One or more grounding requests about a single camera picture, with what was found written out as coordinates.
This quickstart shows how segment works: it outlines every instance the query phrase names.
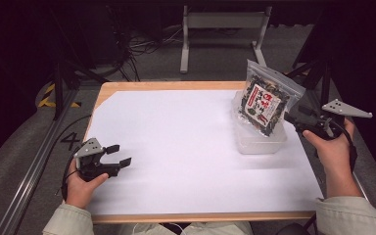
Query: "person's left hand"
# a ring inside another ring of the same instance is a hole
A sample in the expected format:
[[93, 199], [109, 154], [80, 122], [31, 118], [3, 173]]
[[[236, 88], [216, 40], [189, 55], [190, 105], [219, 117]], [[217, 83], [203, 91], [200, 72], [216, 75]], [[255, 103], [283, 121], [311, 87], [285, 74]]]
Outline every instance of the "person's left hand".
[[102, 183], [104, 183], [109, 178], [109, 175], [107, 173], [104, 173], [99, 175], [95, 179], [86, 182], [82, 178], [80, 178], [79, 172], [76, 171], [75, 166], [75, 159], [73, 159], [69, 168], [69, 173], [73, 172], [73, 174], [70, 175], [67, 179], [68, 195], [66, 204], [85, 209], [90, 203], [94, 190]]

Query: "seaweed package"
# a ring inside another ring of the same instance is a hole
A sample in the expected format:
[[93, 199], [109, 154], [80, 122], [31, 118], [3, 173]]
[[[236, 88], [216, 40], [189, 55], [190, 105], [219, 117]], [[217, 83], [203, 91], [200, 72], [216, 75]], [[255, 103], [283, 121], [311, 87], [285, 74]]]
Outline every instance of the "seaweed package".
[[259, 131], [270, 136], [282, 118], [304, 95], [305, 89], [282, 73], [248, 61], [241, 113]]

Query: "white paper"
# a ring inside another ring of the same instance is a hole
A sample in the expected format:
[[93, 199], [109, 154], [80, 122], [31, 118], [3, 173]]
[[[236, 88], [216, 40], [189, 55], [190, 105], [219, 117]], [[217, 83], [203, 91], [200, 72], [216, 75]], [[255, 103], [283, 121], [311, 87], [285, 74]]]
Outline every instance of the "white paper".
[[272, 155], [242, 155], [230, 115], [235, 90], [119, 91], [87, 137], [120, 144], [102, 163], [132, 158], [100, 186], [94, 215], [314, 211], [322, 193], [293, 125]]

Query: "package label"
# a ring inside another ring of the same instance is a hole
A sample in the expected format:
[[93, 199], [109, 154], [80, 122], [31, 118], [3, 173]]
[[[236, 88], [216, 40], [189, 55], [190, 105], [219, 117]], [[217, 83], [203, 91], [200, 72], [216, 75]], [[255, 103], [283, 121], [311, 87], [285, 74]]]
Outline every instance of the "package label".
[[279, 98], [255, 84], [247, 100], [245, 112], [255, 121], [267, 127], [280, 102]]

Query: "plastic container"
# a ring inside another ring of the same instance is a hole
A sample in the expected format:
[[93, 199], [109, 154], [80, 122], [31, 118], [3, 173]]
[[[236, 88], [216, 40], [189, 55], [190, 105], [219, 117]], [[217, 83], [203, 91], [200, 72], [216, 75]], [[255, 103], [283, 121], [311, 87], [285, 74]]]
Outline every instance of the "plastic container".
[[238, 91], [232, 102], [233, 125], [238, 151], [245, 155], [276, 153], [287, 140], [283, 120], [276, 124], [270, 136], [263, 135], [250, 122], [238, 118], [240, 115], [238, 104], [242, 97], [242, 91]]

